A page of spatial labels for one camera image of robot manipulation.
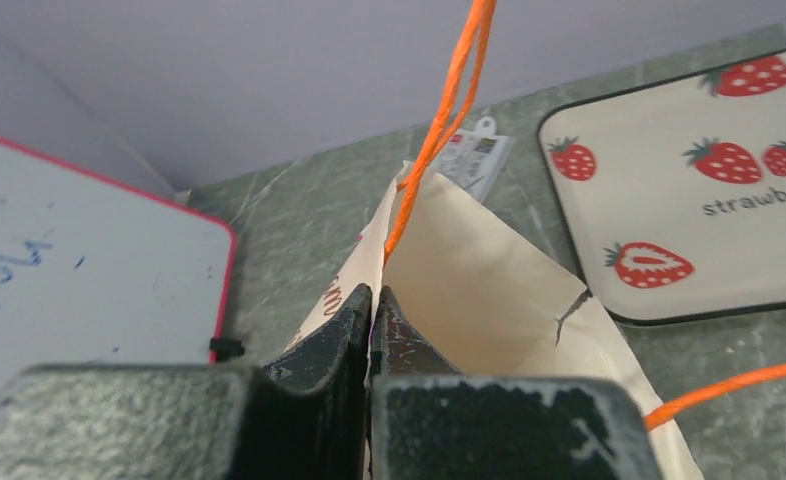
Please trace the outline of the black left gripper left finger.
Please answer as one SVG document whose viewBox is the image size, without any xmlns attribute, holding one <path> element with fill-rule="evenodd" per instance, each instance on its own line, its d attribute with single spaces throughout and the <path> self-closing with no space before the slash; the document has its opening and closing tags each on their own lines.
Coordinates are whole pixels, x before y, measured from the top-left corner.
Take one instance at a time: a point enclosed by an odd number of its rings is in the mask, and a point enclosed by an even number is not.
<svg viewBox="0 0 786 480">
<path fill-rule="evenodd" d="M 0 391 L 0 479 L 358 479 L 373 295 L 262 367 L 40 365 Z"/>
</svg>

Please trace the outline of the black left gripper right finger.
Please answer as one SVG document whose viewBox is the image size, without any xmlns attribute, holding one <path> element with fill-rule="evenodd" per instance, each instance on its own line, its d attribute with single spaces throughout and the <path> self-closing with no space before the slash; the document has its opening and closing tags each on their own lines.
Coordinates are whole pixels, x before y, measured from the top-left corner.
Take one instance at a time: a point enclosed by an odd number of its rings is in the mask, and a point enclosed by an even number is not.
<svg viewBox="0 0 786 480">
<path fill-rule="evenodd" d="M 373 479 L 658 479 L 640 411 L 616 383 L 467 375 L 381 290 L 371 334 Z"/>
</svg>

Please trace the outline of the beige paper bag orange handles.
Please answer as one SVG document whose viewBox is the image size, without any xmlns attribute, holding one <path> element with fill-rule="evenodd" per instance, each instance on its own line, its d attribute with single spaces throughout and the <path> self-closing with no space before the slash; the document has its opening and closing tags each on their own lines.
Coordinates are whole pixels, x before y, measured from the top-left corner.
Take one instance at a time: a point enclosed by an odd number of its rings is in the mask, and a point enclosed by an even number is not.
<svg viewBox="0 0 786 480">
<path fill-rule="evenodd" d="M 786 380 L 786 363 L 727 380 L 706 377 L 694 351 L 700 318 L 635 325 L 613 316 L 574 266 L 566 269 L 437 174 L 426 174 L 388 262 L 381 240 L 400 199 L 387 192 L 359 243 L 297 332 L 318 330 L 355 285 L 388 286 L 403 312 L 453 366 L 475 374 L 602 377 L 640 406 L 669 479 L 702 473 L 676 424 L 688 409 Z"/>
</svg>

